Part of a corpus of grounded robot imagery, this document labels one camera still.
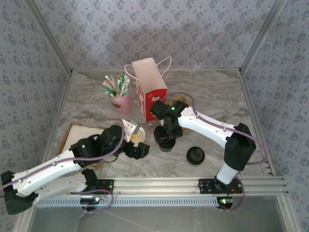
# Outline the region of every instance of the paper cup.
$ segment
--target paper cup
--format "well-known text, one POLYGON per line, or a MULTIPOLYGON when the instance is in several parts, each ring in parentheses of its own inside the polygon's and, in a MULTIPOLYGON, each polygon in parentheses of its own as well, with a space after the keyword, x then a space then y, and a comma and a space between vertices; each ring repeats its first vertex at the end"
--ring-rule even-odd
POLYGON ((140 127, 136 134, 131 135, 130 141, 133 142, 136 146, 138 146, 139 143, 143 143, 145 141, 145 130, 140 127))
POLYGON ((120 98, 110 98, 114 111, 119 114, 127 114, 131 110, 131 100, 129 93, 120 98))
POLYGON ((188 104, 189 106, 191 106, 191 103, 190 103, 189 99, 187 97, 183 96, 183 95, 174 95, 174 96, 172 96, 170 98, 170 100, 169 100, 169 104, 173 105, 173 103, 175 101, 181 101, 181 102, 184 102, 184 103, 188 104))

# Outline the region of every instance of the cable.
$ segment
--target cable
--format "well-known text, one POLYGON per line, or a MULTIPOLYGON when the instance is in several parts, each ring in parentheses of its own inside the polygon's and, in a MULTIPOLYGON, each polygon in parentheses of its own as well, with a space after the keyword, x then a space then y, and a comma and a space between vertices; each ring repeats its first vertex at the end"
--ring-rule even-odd
POLYGON ((239 179, 238 176, 235 176, 235 178, 240 182, 241 184, 241 189, 242 189, 242 198, 240 199, 240 202, 238 205, 236 205, 234 208, 230 209, 230 210, 235 210, 238 209, 239 207, 241 207, 241 205, 243 204, 243 201, 245 199, 246 193, 245 193, 245 187, 243 185, 243 182, 241 181, 241 179, 239 179))
POLYGON ((102 159, 105 163, 113 163, 118 159, 118 156, 116 156, 116 158, 113 161, 105 161, 104 159, 102 159))
POLYGON ((88 208, 88 207, 97 208, 97 206, 94 205, 94 204, 88 204, 88 205, 85 207, 85 209, 84 209, 84 213, 85 213, 85 214, 95 214, 95 213, 98 213, 98 212, 105 211, 105 210, 109 209, 109 208, 112 206, 113 202, 114 202, 114 196, 113 196, 113 194, 112 194, 110 191, 105 190, 105 189, 96 189, 96 190, 91 190, 91 191, 81 191, 81 192, 73 192, 73 193, 74 193, 74 194, 90 194, 90 193, 94 193, 94 192, 106 192, 106 193, 110 194, 110 196, 112 197, 112 199, 111 199, 110 203, 108 204, 108 206, 104 207, 103 209, 99 209, 99 210, 87 211, 87 208, 88 208))
MULTIPOLYGON (((168 58, 170 59, 170 61, 169 61, 169 66, 168 66, 168 68, 161 74, 161 76, 163 76, 163 75, 167 72, 167 70, 169 70, 170 65, 172 64, 172 57, 166 57, 165 59, 161 60, 159 63, 156 64, 156 65, 158 66, 159 64, 161 64, 164 60, 166 60, 166 59, 168 59, 168 58)), ((132 77, 132 78, 134 78, 135 80, 137 80, 138 82, 140 82, 139 79, 137 79, 136 77, 132 76, 131 74, 129 74, 129 73, 127 72, 127 70, 126 70, 126 67, 127 67, 127 66, 130 66, 130 67, 134 68, 133 65, 131 65, 131 64, 126 64, 126 65, 125 65, 125 72, 126 72, 126 74, 127 74, 129 77, 132 77)))
POLYGON ((232 191, 236 194, 236 196, 235 196, 235 200, 236 200, 237 199, 237 191, 236 191, 236 189, 234 187, 230 188, 230 192, 228 193, 228 195, 225 198, 228 198, 229 195, 231 195, 232 191))
POLYGON ((127 218, 124 218, 124 217, 118 216, 118 215, 113 214, 113 213, 108 212, 108 211, 104 211, 104 212, 105 212, 106 214, 109 214, 109 215, 111 215, 111 216, 114 216, 114 217, 116 217, 116 218, 118 218, 118 219, 121 219, 121 220, 127 221, 127 222, 129 222, 129 223, 131 223, 131 224, 133 224, 133 225, 135 225, 135 226, 137 226, 137 227, 139 227, 139 228, 141 228, 141 229, 143 229, 143 230, 147 230, 147 231, 153 231, 153 232, 155 232, 154 230, 151 230, 151 229, 149 229, 149 228, 147 228, 147 227, 141 226, 141 225, 137 224, 136 222, 131 221, 131 220, 127 219, 127 218))
MULTIPOLYGON (((66 158, 66 159, 62 159, 62 160, 59 160, 59 161, 55 161, 54 163, 56 165, 58 165, 58 164, 61 164, 63 162, 75 161, 75 160, 77 160, 77 161, 94 161, 94 160, 101 160, 103 158, 106 158, 108 156, 113 155, 120 148, 120 146, 122 144, 122 141, 123 141, 123 139, 125 137, 125 126, 124 126, 123 121, 121 119, 119 119, 119 121, 121 123, 121 128, 122 128, 121 138, 119 140, 119 143, 118 143, 117 147, 113 151, 111 151, 110 153, 108 153, 106 155, 103 155, 103 156, 94 157, 94 158, 75 158, 75 157, 74 158, 66 158)), ((5 185, 2 185, 0 187, 0 190, 6 188, 8 186, 14 185, 14 184, 18 183, 19 181, 24 181, 25 179, 27 179, 27 178, 29 178, 29 177, 31 177, 31 176, 33 176, 33 175, 35 175, 35 174, 37 174, 37 173, 39 173, 41 171, 44 171, 45 169, 47 169, 49 167, 54 166, 54 163, 50 163, 50 164, 48 164, 48 165, 46 165, 44 167, 41 167, 41 168, 33 171, 32 173, 29 173, 28 175, 25 175, 24 177, 19 178, 18 180, 15 180, 15 181, 9 182, 9 183, 7 183, 5 185)))
POLYGON ((249 139, 252 139, 253 141, 255 141, 257 144, 260 145, 260 147, 262 148, 263 152, 264 152, 264 158, 261 160, 261 161, 258 161, 258 162, 251 162, 251 163, 247 163, 247 165, 255 165, 255 164, 261 164, 261 163, 265 163, 268 159, 268 152, 266 150, 266 147, 263 145, 263 143, 261 143, 257 138, 255 137, 252 137, 251 135, 249 134, 246 134, 242 131, 239 131, 239 130, 235 130, 235 129, 232 129, 232 128, 227 128, 227 127, 224 127, 224 126, 221 126, 221 125, 218 125, 218 124, 215 124, 213 122, 210 122, 204 118, 202 118, 201 116, 199 116, 197 114, 197 109, 196 109, 196 106, 195 106, 195 101, 193 99, 193 97, 187 93, 183 93, 183 92, 173 92, 173 93, 170 93, 168 95, 166 95, 164 98, 161 99, 161 101, 163 101, 166 97, 170 96, 170 95, 174 95, 174 94, 183 94, 187 97, 189 97, 192 101, 192 109, 193 109, 193 112, 194 114, 196 115, 196 117, 198 117, 200 120, 202 120, 203 122, 213 126, 213 127, 216 127, 216 128, 219 128, 219 129, 223 129, 223 130, 226 130, 226 131, 231 131, 231 132, 235 132, 235 133, 238 133, 238 134, 241 134, 243 136, 246 136, 247 138, 249 139))

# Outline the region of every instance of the tabletop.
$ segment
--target tabletop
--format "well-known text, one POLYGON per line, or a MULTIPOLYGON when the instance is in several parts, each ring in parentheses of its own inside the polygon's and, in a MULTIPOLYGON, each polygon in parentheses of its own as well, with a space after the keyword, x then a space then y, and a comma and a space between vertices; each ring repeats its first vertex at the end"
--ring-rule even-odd
MULTIPOLYGON (((177 139, 176 145, 170 152, 162 152, 153 137, 158 121, 145 122, 133 83, 129 86, 132 109, 126 115, 119 115, 114 112, 111 101, 102 88, 106 74, 115 75, 116 72, 73 72, 51 158, 57 155, 70 123, 81 123, 90 127, 109 127, 118 124, 118 118, 123 118, 134 121, 144 128, 145 143, 150 145, 149 154, 139 160, 120 154, 116 162, 100 162, 97 170, 98 177, 211 177, 216 175, 224 164, 222 147, 197 132, 187 131, 177 139), (197 166, 191 165, 186 160, 186 153, 193 146, 198 146, 205 152, 205 160, 197 166)), ((175 91, 188 93, 195 98, 197 109, 201 113, 229 124, 238 125, 242 122, 255 136, 250 112, 236 71, 169 71, 163 79, 168 93, 175 91)), ((261 150, 257 148, 250 162, 261 159, 261 150)), ((241 175, 262 176, 265 174, 266 167, 266 164, 248 166, 241 175)))

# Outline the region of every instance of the red and white paper bag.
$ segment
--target red and white paper bag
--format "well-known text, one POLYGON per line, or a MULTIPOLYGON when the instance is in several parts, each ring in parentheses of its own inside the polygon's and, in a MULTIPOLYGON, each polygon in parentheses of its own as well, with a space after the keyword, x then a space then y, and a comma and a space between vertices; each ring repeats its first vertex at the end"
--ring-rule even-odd
POLYGON ((150 107, 156 100, 162 99, 167 94, 167 87, 162 79, 162 75, 169 69, 169 67, 162 75, 157 67, 157 65, 163 61, 156 64, 153 58, 146 58, 132 62, 133 75, 135 77, 135 92, 146 122, 156 119, 156 117, 150 112, 150 107))

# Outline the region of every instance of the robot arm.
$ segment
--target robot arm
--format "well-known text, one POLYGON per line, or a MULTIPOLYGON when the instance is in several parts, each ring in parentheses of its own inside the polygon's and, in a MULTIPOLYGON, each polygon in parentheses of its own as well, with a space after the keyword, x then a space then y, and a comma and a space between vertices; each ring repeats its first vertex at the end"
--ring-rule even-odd
POLYGON ((169 106, 157 100, 152 105, 150 111, 161 120, 162 125, 154 130, 154 138, 162 151, 167 152, 174 147, 175 139, 183 135, 182 127, 196 131, 225 148, 225 164, 215 177, 215 181, 218 183, 216 185, 217 188, 223 189, 224 185, 228 185, 234 176, 245 168, 256 149, 253 140, 225 130, 226 128, 231 128, 251 135, 246 125, 240 123, 238 126, 234 126, 217 121, 199 112, 197 113, 198 116, 221 125, 225 129, 217 128, 200 120, 196 117, 192 107, 181 101, 176 101, 173 105, 169 106))
POLYGON ((135 144, 130 141, 131 135, 143 129, 125 120, 123 124, 123 141, 120 141, 122 128, 112 125, 101 135, 81 139, 62 154, 32 169, 15 174, 10 171, 2 173, 2 185, 13 182, 12 185, 3 188, 8 214, 20 213, 48 196, 95 189, 98 179, 93 170, 85 169, 74 177, 59 177, 99 162, 100 157, 113 152, 118 146, 113 153, 115 156, 124 152, 136 160, 144 158, 149 152, 149 146, 142 142, 135 144))

